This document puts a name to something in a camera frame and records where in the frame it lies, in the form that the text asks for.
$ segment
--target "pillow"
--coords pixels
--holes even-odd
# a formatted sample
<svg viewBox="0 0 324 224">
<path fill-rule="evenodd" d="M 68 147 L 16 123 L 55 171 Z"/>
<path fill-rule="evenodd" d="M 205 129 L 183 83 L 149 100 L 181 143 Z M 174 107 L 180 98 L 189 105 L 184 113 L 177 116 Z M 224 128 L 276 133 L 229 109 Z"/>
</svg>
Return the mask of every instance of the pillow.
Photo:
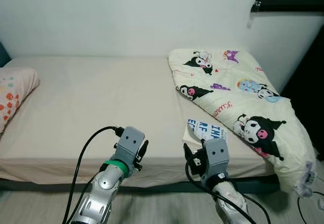
<svg viewBox="0 0 324 224">
<path fill-rule="evenodd" d="M 26 96 L 39 85 L 32 68 L 0 68 L 0 133 Z"/>
</svg>

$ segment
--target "floor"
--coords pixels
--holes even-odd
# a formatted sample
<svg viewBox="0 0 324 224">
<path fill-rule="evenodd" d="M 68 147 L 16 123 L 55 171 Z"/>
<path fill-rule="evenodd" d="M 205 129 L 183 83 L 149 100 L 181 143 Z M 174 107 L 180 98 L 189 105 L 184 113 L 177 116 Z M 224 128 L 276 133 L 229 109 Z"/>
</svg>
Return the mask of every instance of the floor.
<svg viewBox="0 0 324 224">
<path fill-rule="evenodd" d="M 318 177 L 324 179 L 324 163 L 317 163 Z M 314 190 L 324 193 L 324 181 L 316 179 Z M 271 222 L 303 224 L 297 208 L 297 196 L 276 192 L 250 195 L 268 211 Z M 65 211 L 68 194 L 36 192 L 0 192 L 0 222 L 5 224 L 58 224 Z M 324 211 L 317 207 L 319 195 L 301 199 L 300 205 L 308 224 L 323 224 Z M 266 223 L 262 211 L 248 201 L 256 223 Z M 154 195 L 118 194 L 113 201 L 108 224 L 222 224 L 215 203 L 207 194 L 169 193 Z"/>
</svg>

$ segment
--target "black cable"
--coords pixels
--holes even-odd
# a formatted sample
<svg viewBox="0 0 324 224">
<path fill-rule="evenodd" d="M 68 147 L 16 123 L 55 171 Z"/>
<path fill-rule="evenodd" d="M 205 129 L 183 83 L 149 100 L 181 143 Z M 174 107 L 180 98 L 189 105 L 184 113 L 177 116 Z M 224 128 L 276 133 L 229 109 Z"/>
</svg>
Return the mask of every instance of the black cable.
<svg viewBox="0 0 324 224">
<path fill-rule="evenodd" d="M 252 224 L 257 224 L 245 211 L 243 211 L 241 208 L 239 208 L 237 205 L 235 205 L 233 202 L 231 202 L 230 200 L 226 199 L 225 197 L 217 194 L 217 193 L 214 193 L 212 191 L 210 191 L 209 189 L 203 187 L 202 185 L 200 185 L 199 183 L 196 183 L 192 177 L 190 176 L 189 174 L 189 161 L 191 161 L 193 158 L 195 158 L 195 155 L 191 156 L 187 162 L 186 162 L 186 166 L 185 166 L 185 171 L 186 171 L 186 175 L 187 175 L 187 178 L 189 179 L 189 181 L 195 185 L 198 189 L 212 195 L 213 197 L 215 198 L 218 198 L 224 202 L 226 202 L 227 204 L 231 205 L 232 207 L 234 207 L 241 215 L 243 215 L 250 223 Z"/>
<path fill-rule="evenodd" d="M 254 200 L 254 199 L 252 199 L 250 196 L 247 196 L 247 195 L 245 195 L 245 194 L 242 194 L 241 193 L 241 195 L 244 197 L 244 198 L 246 198 L 246 199 L 248 199 L 248 200 L 250 200 L 251 202 L 253 202 L 254 204 L 256 204 L 257 206 L 259 206 L 260 207 L 260 209 L 263 211 L 263 213 L 265 214 L 265 217 L 267 218 L 267 222 L 268 222 L 268 224 L 271 224 L 271 221 L 270 221 L 270 217 L 269 217 L 269 214 L 268 214 L 268 212 L 266 211 L 266 209 L 258 202 L 258 201 L 256 201 L 256 200 Z"/>
<path fill-rule="evenodd" d="M 323 195 L 323 196 L 324 196 L 324 194 L 323 194 L 323 193 L 320 193 L 320 192 L 313 191 L 313 193 L 315 193 L 315 194 L 319 194 L 319 195 Z M 307 224 L 307 222 L 305 221 L 304 216 L 303 216 L 303 214 L 302 214 L 302 211 L 301 211 L 301 209 L 300 209 L 299 200 L 300 200 L 300 197 L 298 197 L 298 199 L 297 199 L 297 206 L 298 206 L 299 214 L 300 214 L 300 216 L 302 217 L 304 223 Z"/>
<path fill-rule="evenodd" d="M 71 214 L 71 216 L 70 216 L 70 218 L 67 220 L 67 222 L 66 223 L 70 223 L 71 221 L 72 221 L 72 218 L 73 218 L 73 216 L 74 216 L 74 214 L 76 213 L 76 210 L 77 210 L 77 208 L 79 207 L 79 204 L 81 203 L 81 200 L 82 200 L 82 197 L 83 197 L 83 195 L 85 194 L 85 192 L 86 192 L 86 190 L 87 190 L 87 188 L 88 188 L 88 186 L 90 185 L 90 183 L 93 181 L 93 179 L 97 176 L 97 174 L 98 174 L 98 172 L 87 182 L 87 184 L 86 184 L 86 186 L 83 188 L 83 190 L 82 190 L 82 192 L 81 192 L 81 195 L 80 195 L 80 197 L 79 197 L 79 200 L 77 201 L 77 204 L 75 205 L 75 208 L 74 208 L 74 210 L 72 211 L 72 214 Z"/>
<path fill-rule="evenodd" d="M 108 127 L 104 127 L 102 129 L 99 129 L 96 133 L 94 133 L 89 139 L 88 141 L 86 142 L 85 146 L 83 146 L 83 149 L 79 155 L 79 159 L 77 161 L 77 164 L 76 164 L 76 168 L 75 168 L 75 172 L 74 172 L 74 176 L 73 176 L 73 181 L 72 181 L 72 184 L 71 184 L 71 188 L 70 188 L 70 194 L 69 194 L 69 199 L 67 201 L 67 204 L 66 204 L 66 209 L 65 209 L 65 214 L 64 214 L 64 219 L 63 219 L 63 222 L 62 224 L 66 224 L 66 220 L 69 216 L 69 212 L 70 212 L 70 206 L 71 206 L 71 202 L 72 202 L 72 197 L 73 197 L 73 192 L 74 192 L 74 187 L 75 187 L 75 182 L 76 182 L 76 178 L 77 178 L 77 174 L 79 172 L 79 168 L 80 168 L 80 164 L 81 164 L 81 160 L 82 160 L 82 157 L 83 157 L 83 154 L 85 153 L 86 151 L 86 148 L 87 146 L 89 145 L 89 143 L 93 140 L 94 137 L 96 137 L 99 133 L 101 133 L 102 131 L 105 131 L 107 129 L 113 129 L 113 130 L 117 130 L 117 127 L 114 127 L 114 126 L 108 126 Z"/>
</svg>

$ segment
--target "mattress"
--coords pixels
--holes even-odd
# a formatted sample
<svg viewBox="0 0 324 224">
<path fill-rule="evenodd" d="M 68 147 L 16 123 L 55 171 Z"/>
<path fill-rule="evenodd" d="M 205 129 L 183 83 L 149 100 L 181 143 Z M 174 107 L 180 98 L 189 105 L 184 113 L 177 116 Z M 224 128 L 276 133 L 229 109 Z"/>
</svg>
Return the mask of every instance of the mattress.
<svg viewBox="0 0 324 224">
<path fill-rule="evenodd" d="M 182 137 L 187 119 L 222 126 L 175 90 L 163 58 L 29 57 L 6 65 L 18 66 L 34 68 L 40 85 L 23 101 L 1 136 L 0 178 L 70 183 L 88 138 L 99 128 L 118 125 L 141 130 L 150 142 L 142 171 L 123 185 L 186 181 Z M 98 171 L 114 153 L 117 141 L 113 131 L 92 141 L 77 183 Z M 273 174 L 272 165 L 231 132 L 228 150 L 230 177 Z"/>
</svg>

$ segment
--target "blue cartoon character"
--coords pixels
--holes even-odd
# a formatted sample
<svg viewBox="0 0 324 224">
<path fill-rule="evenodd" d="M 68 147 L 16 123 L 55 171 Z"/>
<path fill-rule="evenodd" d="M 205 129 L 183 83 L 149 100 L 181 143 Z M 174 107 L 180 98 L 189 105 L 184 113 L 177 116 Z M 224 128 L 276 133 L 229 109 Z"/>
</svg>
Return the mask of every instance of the blue cartoon character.
<svg viewBox="0 0 324 224">
<path fill-rule="evenodd" d="M 247 141 L 253 148 L 263 157 L 273 155 L 278 157 L 281 161 L 284 158 L 280 155 L 279 149 L 275 141 L 273 141 L 275 130 L 277 130 L 286 121 L 272 121 L 260 116 L 253 116 L 249 119 L 242 114 L 233 124 L 233 131 L 245 141 Z"/>
<path fill-rule="evenodd" d="M 224 59 L 231 60 L 231 61 L 238 63 L 238 60 L 235 58 L 237 53 L 238 53 L 238 51 L 227 50 L 227 51 L 225 51 L 223 56 L 224 56 Z"/>
<path fill-rule="evenodd" d="M 212 75 L 213 66 L 210 62 L 210 58 L 212 57 L 206 51 L 203 52 L 193 52 L 194 57 L 191 60 L 186 62 L 184 65 L 188 65 L 191 67 L 201 67 L 205 73 Z"/>
<path fill-rule="evenodd" d="M 208 93 L 213 92 L 213 90 L 206 90 L 203 88 L 199 88 L 197 86 L 181 86 L 178 89 L 182 95 L 188 97 L 190 100 L 195 100 L 197 97 L 205 96 Z"/>
<path fill-rule="evenodd" d="M 281 98 L 278 94 L 269 90 L 267 85 L 258 84 L 252 80 L 242 79 L 237 82 L 237 87 L 244 91 L 257 93 L 259 98 L 268 102 L 276 102 Z"/>
</svg>

